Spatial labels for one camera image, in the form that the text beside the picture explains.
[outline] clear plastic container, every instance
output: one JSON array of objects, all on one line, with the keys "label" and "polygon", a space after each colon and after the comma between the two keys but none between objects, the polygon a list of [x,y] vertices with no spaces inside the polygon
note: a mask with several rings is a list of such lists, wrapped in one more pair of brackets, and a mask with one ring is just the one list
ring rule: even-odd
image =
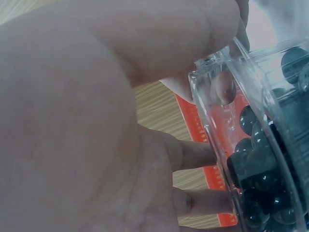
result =
[{"label": "clear plastic container", "polygon": [[309,229],[309,38],[197,62],[194,101],[244,232]]}]

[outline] finger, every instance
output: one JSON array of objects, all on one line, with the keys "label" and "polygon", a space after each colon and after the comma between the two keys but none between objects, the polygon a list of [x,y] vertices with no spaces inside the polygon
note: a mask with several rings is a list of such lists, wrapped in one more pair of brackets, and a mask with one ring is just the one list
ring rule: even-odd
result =
[{"label": "finger", "polygon": [[236,96],[234,77],[229,70],[222,71],[211,81],[201,80],[197,92],[203,105],[230,104]]},{"label": "finger", "polygon": [[173,197],[178,217],[232,213],[230,196],[226,191],[173,188]]},{"label": "finger", "polygon": [[173,172],[216,164],[216,156],[210,144],[181,141],[167,133],[151,132],[158,134],[164,144]]},{"label": "finger", "polygon": [[193,103],[188,74],[192,72],[195,67],[195,64],[192,64],[173,77],[168,77],[160,81],[174,93],[185,99],[187,102]]},{"label": "finger", "polygon": [[239,19],[238,31],[237,31],[236,37],[240,40],[240,42],[247,49],[247,51],[249,51],[250,50],[250,43],[249,43],[249,39],[248,39],[248,35],[247,35],[247,32],[246,32],[245,25],[244,25],[244,23],[241,19]]},{"label": "finger", "polygon": [[194,229],[181,226],[180,232],[241,232],[241,229],[239,226],[219,227],[210,229]]},{"label": "finger", "polygon": [[134,86],[172,76],[228,45],[239,18],[236,2],[226,0],[204,0],[203,5],[179,0],[72,1],[66,9],[118,55]]},{"label": "finger", "polygon": [[248,15],[249,15],[249,0],[236,0],[239,11],[240,11],[240,17],[243,21],[243,24],[245,27],[247,27],[248,24]]}]

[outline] hand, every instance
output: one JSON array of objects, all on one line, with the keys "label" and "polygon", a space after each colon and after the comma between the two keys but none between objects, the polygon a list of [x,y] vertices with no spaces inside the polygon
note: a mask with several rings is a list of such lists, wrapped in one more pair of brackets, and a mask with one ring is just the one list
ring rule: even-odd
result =
[{"label": "hand", "polygon": [[[240,39],[242,44],[249,50],[249,41],[246,33],[246,26],[248,23],[248,14],[249,14],[249,0],[235,0],[239,6],[240,10],[240,18],[239,18],[239,25],[238,25],[238,32],[237,32],[237,38]],[[195,69],[195,65],[191,64],[185,69],[181,70],[179,73],[176,73],[172,76],[169,76],[168,78],[164,78],[161,80],[161,82],[171,89],[173,92],[177,93],[179,96],[181,96],[186,101],[193,103],[192,100],[192,93],[190,89],[190,85],[188,82],[188,74],[192,72]],[[220,88],[220,91],[218,91],[218,95],[222,95],[226,89],[223,87],[223,89]],[[223,97],[222,103],[230,102],[233,100],[233,96],[225,96]]]},{"label": "hand", "polygon": [[231,212],[228,194],[172,187],[214,165],[208,144],[143,128],[133,87],[227,45],[226,0],[75,0],[0,28],[0,224],[8,232],[234,232],[177,216]]}]

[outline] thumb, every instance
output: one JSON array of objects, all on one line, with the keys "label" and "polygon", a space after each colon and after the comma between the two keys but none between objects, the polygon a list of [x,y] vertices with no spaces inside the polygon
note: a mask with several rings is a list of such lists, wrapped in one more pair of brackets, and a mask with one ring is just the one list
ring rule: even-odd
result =
[{"label": "thumb", "polygon": [[237,3],[226,0],[72,1],[66,9],[117,54],[133,86],[223,48],[239,24]]}]

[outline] wood grain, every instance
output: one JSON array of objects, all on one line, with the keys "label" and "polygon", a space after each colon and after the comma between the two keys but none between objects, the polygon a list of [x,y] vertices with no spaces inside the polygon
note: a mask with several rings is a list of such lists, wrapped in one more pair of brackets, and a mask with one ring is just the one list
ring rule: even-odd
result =
[{"label": "wood grain", "polygon": [[[0,24],[29,12],[54,0],[0,0]],[[135,89],[138,120],[143,126],[161,130],[178,139],[190,140],[182,114],[175,97],[160,82]],[[204,189],[207,187],[201,169],[174,173],[174,186],[181,189]],[[218,226],[217,216],[180,218],[181,225],[195,228]]]}]

